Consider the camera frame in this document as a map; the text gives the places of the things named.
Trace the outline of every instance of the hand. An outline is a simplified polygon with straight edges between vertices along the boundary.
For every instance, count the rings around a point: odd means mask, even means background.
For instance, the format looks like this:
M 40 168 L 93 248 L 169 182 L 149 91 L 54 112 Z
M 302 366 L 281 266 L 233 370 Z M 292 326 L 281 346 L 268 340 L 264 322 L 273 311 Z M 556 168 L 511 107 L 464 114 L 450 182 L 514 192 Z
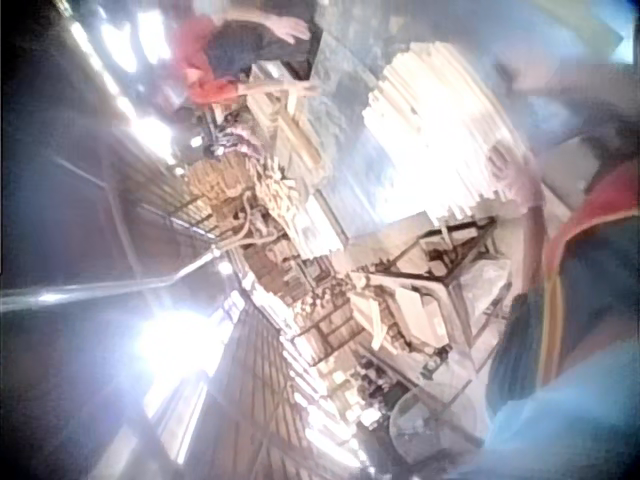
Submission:
M 320 87 L 310 81 L 285 84 L 285 88 L 299 97 L 314 97 L 320 94 Z
M 544 205 L 542 182 L 530 156 L 519 159 L 513 148 L 499 142 L 489 150 L 487 163 L 496 183 L 521 208 L 528 210 Z
M 309 26 L 304 20 L 300 20 L 299 18 L 272 15 L 265 25 L 277 37 L 291 44 L 296 42 L 296 38 L 308 40 L 309 37 L 311 37 Z

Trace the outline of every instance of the red shirt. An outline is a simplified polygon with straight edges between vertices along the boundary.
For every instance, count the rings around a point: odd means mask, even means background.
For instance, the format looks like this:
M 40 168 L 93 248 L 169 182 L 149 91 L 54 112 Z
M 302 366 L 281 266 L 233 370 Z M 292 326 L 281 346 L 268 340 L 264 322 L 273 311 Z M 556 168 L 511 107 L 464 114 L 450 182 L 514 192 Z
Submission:
M 233 80 L 216 78 L 207 60 L 205 48 L 215 30 L 213 19 L 198 15 L 182 22 L 171 38 L 176 66 L 181 71 L 193 68 L 203 72 L 197 81 L 188 85 L 189 97 L 197 104 L 220 103 L 238 95 Z

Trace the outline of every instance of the worker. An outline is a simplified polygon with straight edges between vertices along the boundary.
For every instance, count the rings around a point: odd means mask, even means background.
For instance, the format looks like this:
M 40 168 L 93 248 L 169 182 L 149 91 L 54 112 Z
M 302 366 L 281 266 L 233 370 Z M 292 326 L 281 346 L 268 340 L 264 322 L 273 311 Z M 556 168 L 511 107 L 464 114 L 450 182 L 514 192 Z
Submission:
M 450 478 L 630 477 L 640 453 L 638 159 L 595 185 L 544 255 L 531 162 L 498 145 L 489 163 L 524 212 L 522 293 L 490 368 L 485 446 Z
M 217 10 L 216 15 L 196 14 L 191 2 L 164 0 L 161 8 L 169 25 L 172 61 L 183 75 L 195 104 L 284 90 L 298 95 L 315 93 L 309 82 L 238 81 L 240 73 L 258 61 L 304 56 L 306 51 L 299 44 L 309 39 L 310 32 L 303 20 L 252 8 Z M 270 39 L 264 28 L 253 28 L 256 25 L 266 27 L 276 39 Z

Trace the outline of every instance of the glove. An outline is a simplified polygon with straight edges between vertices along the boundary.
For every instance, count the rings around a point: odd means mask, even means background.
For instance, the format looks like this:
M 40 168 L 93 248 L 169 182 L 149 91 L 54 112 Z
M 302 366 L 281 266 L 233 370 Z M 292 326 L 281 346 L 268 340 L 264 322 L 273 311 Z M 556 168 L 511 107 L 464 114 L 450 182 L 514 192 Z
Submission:
M 513 149 L 497 143 L 487 154 L 489 173 L 507 196 L 523 210 L 544 205 L 542 182 L 529 155 L 517 158 Z

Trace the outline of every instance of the person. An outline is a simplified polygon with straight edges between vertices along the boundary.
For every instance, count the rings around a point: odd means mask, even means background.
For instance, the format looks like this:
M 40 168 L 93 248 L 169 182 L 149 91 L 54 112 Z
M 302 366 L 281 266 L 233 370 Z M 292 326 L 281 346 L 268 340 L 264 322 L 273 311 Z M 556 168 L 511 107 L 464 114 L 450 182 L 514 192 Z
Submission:
M 283 90 L 298 95 L 315 93 L 309 82 L 239 81 L 240 74 L 260 60 L 304 57 L 306 50 L 300 45 L 309 39 L 310 32 L 303 20 L 253 8 L 196 14 L 191 0 L 164 0 L 161 9 L 169 24 L 172 62 L 183 75 L 195 104 Z M 268 35 L 264 27 L 273 35 Z
M 601 179 L 545 245 L 541 182 L 531 159 L 514 157 L 496 145 L 488 160 L 524 212 L 522 292 L 489 372 L 485 445 L 449 478 L 630 478 L 640 452 L 638 159 Z

